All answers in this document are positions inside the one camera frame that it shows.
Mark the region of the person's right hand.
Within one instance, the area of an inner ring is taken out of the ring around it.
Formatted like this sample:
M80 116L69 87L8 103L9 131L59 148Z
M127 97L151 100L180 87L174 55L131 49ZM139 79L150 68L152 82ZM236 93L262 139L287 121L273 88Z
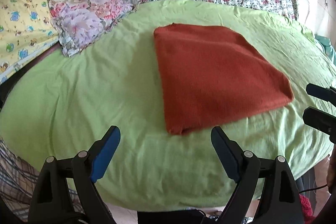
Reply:
M335 170L336 170L336 163L335 163L335 151L330 157L329 167L327 170L327 187L329 190L329 193L332 194L334 188L335 188Z

